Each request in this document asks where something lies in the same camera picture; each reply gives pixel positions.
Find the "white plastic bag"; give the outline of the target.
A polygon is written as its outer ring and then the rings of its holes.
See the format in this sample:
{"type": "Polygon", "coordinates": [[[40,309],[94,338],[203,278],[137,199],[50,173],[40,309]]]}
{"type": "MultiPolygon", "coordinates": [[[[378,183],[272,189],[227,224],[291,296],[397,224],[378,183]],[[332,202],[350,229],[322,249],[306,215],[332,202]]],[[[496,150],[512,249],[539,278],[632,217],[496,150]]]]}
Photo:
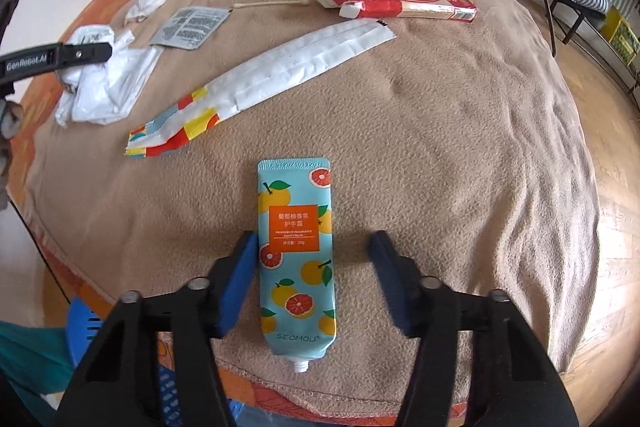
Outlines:
{"type": "Polygon", "coordinates": [[[107,43],[112,56],[102,64],[76,66],[58,74],[64,90],[55,109],[63,128],[71,122],[113,124],[127,118],[160,60],[159,46],[135,49],[131,30],[117,35],[107,25],[78,27],[70,44],[107,43]]]}

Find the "long white colourful wrapper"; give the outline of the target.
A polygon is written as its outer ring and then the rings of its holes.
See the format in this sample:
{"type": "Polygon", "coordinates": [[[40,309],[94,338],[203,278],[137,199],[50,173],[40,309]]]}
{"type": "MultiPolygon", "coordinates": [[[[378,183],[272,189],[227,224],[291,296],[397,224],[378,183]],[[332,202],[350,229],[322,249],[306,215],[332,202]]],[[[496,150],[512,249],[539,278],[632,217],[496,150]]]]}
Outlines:
{"type": "Polygon", "coordinates": [[[130,131],[125,154],[156,157],[178,150],[221,121],[393,38],[386,23],[370,18],[308,32],[228,70],[130,131]]]}

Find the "fruit print hand cream tube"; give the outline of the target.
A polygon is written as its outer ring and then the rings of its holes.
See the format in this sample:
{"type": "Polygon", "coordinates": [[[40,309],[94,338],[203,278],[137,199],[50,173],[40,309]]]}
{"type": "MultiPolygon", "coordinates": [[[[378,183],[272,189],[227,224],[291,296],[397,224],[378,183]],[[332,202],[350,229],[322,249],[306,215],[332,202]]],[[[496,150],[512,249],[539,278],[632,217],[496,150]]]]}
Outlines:
{"type": "Polygon", "coordinates": [[[262,335],[301,374],[336,338],[330,162],[264,159],[257,176],[262,335]]]}

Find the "blue plastic waste basket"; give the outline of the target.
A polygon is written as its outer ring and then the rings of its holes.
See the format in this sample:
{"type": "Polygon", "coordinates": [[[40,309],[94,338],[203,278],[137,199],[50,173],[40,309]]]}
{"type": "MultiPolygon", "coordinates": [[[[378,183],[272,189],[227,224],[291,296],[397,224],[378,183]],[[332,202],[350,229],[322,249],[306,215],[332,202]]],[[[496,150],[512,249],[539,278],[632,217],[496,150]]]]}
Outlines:
{"type": "MultiPolygon", "coordinates": [[[[175,381],[185,426],[234,426],[200,298],[170,311],[175,381]]],[[[156,317],[151,301],[117,303],[75,369],[55,426],[163,426],[156,317]]]]}

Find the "teal plastic stool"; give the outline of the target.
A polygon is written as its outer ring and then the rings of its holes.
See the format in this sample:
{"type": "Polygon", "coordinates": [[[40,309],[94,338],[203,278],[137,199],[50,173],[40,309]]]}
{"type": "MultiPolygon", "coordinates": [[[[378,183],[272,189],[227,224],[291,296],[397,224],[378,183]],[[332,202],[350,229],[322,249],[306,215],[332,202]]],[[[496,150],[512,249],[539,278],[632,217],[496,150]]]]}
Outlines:
{"type": "Polygon", "coordinates": [[[44,397],[64,392],[74,370],[64,327],[1,322],[1,372],[41,426],[55,412],[44,397]]]}

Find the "cotton swab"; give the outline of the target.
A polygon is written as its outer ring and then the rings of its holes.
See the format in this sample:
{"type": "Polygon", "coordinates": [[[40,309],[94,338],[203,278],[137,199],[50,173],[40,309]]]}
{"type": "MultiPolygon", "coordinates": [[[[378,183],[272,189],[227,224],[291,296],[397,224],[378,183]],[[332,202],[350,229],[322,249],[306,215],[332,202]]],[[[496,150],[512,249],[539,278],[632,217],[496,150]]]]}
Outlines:
{"type": "Polygon", "coordinates": [[[262,1],[262,2],[246,2],[235,3],[232,10],[254,9],[254,8],[270,8],[270,6],[308,6],[309,0],[285,0],[285,1],[262,1]]]}

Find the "beige fleece blanket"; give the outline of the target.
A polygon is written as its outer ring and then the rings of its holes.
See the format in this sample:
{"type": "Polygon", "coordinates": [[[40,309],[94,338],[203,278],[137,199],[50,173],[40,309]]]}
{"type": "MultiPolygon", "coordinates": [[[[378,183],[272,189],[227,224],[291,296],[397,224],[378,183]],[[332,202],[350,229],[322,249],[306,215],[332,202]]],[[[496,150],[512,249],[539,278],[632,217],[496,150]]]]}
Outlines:
{"type": "MultiPolygon", "coordinates": [[[[210,6],[284,0],[206,0],[210,6]]],[[[268,349],[256,293],[214,351],[233,398],[267,410],[390,419],[416,355],[367,259],[384,230],[456,291],[506,291],[557,369],[590,313],[599,264],[593,165],[574,98],[529,12],[471,0],[469,23],[391,20],[395,38],[155,158],[128,133],[210,80],[333,25],[319,5],[234,11],[195,51],[167,50],[125,120],[59,126],[61,87],[32,80],[10,187],[64,279],[93,303],[174,291],[256,227],[258,161],[332,167],[337,338],[295,374],[268,349]]],[[[80,24],[122,28],[132,0],[93,0],[80,24]]]]}

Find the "yellow crate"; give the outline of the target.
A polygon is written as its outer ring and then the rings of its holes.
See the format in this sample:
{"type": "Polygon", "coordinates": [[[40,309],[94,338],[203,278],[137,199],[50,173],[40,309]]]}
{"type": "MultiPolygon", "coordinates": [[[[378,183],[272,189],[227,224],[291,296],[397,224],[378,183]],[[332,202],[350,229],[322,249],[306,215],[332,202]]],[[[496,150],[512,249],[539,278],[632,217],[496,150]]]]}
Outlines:
{"type": "Polygon", "coordinates": [[[626,66],[629,66],[639,54],[639,39],[615,6],[611,6],[606,13],[600,35],[626,66]]]}

